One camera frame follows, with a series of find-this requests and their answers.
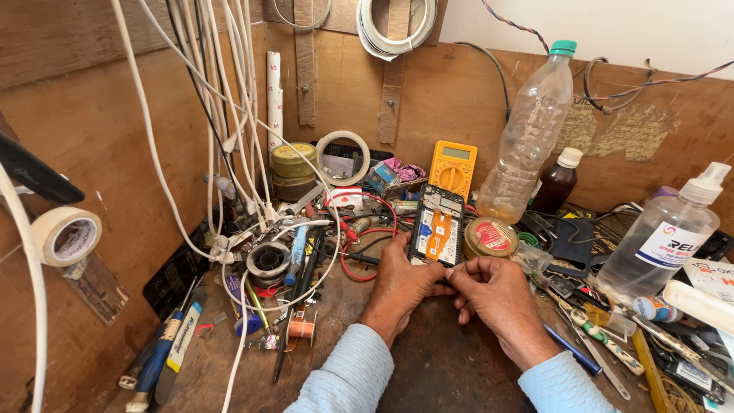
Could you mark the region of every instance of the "hand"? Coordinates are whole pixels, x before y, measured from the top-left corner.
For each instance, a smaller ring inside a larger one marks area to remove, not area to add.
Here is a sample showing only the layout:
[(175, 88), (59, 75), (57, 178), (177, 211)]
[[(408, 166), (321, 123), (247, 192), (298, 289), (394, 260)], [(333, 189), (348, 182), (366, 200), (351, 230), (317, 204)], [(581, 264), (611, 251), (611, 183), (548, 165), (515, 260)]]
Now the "hand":
[(459, 324), (477, 314), (497, 335), (505, 354), (523, 371), (561, 352), (546, 334), (522, 268), (507, 259), (480, 256), (446, 270), (459, 290)]
[(392, 347), (395, 337), (408, 324), (410, 313), (421, 300), (434, 295), (453, 295), (456, 290), (435, 282), (446, 269), (439, 263), (411, 265), (403, 252), (412, 232), (401, 232), (382, 249), (372, 296), (358, 323), (375, 330)]

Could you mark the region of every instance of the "white cap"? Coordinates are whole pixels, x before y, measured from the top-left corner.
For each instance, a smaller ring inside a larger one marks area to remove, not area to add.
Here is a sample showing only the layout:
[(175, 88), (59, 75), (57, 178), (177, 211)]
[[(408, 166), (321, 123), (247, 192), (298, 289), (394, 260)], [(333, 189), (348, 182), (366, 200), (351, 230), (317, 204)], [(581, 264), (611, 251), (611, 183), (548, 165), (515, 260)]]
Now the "white cap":
[(583, 155), (584, 153), (576, 148), (563, 148), (561, 156), (558, 157), (558, 165), (564, 168), (576, 168)]
[(711, 204), (724, 190), (722, 181), (731, 168), (723, 163), (712, 162), (698, 178), (691, 178), (683, 185), (680, 196), (701, 204)]

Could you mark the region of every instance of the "yellow multimeter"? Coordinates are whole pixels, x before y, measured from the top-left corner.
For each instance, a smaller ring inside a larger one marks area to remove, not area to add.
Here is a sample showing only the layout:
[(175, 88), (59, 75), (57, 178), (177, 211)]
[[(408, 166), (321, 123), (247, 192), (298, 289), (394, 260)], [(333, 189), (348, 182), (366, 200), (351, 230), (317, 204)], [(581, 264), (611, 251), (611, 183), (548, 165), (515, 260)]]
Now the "yellow multimeter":
[(476, 146), (439, 140), (433, 150), (428, 183), (459, 194), (466, 202), (475, 161)]

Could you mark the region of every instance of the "copper wire coil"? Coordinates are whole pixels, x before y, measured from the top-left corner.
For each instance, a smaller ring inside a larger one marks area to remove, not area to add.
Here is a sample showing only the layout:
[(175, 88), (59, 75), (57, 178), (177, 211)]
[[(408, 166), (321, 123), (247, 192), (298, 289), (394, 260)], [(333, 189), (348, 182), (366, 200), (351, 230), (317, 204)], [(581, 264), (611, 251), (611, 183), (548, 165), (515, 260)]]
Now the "copper wire coil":
[(316, 330), (316, 320), (293, 319), (288, 325), (288, 337), (303, 337), (310, 339)]

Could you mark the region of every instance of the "light blue sleeve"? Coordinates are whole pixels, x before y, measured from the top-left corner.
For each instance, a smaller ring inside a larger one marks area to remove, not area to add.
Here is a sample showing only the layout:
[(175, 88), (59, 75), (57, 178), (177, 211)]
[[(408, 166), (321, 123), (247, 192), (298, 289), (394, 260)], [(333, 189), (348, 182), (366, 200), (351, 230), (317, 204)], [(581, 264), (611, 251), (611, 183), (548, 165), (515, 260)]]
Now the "light blue sleeve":
[(353, 324), (284, 413), (374, 412), (394, 367), (382, 338), (368, 326)]
[(518, 383), (538, 413), (618, 412), (573, 359), (570, 351), (526, 371)]

